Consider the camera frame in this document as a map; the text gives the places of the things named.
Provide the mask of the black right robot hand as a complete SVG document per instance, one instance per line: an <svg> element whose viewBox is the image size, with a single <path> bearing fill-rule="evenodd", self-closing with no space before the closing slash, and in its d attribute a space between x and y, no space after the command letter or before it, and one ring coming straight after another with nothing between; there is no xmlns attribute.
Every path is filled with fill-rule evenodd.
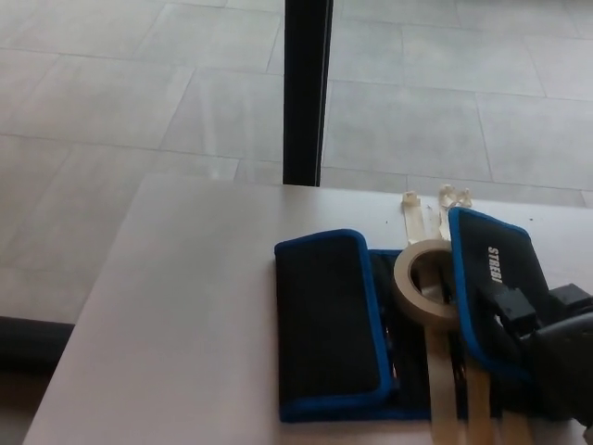
<svg viewBox="0 0 593 445"><path fill-rule="evenodd" d="M523 291L493 283L478 296L497 316L517 363L490 362L491 372L526 381L581 425L592 427L592 295L575 284L530 302Z"/></svg>

